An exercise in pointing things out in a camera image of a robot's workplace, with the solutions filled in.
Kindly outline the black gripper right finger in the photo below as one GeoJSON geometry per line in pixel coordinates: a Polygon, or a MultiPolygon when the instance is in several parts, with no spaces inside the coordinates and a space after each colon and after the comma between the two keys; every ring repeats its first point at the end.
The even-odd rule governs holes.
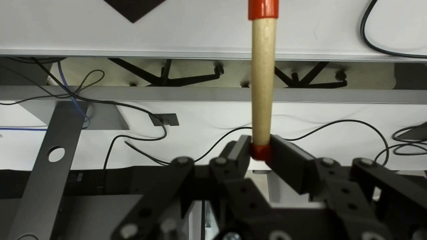
{"type": "Polygon", "coordinates": [[[322,201],[345,240],[427,240],[426,188],[370,158],[342,166],[273,136],[267,165],[295,192],[322,201]]]}

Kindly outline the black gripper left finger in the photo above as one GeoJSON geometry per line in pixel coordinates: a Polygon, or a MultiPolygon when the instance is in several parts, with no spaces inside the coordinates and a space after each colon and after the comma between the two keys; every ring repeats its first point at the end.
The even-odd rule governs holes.
{"type": "Polygon", "coordinates": [[[183,240],[182,229],[195,201],[209,201],[219,221],[219,236],[251,236],[250,221],[267,213],[267,201],[246,178],[251,137],[226,145],[207,165],[178,157],[159,174],[155,185],[131,208],[111,233],[111,240],[183,240]]]}

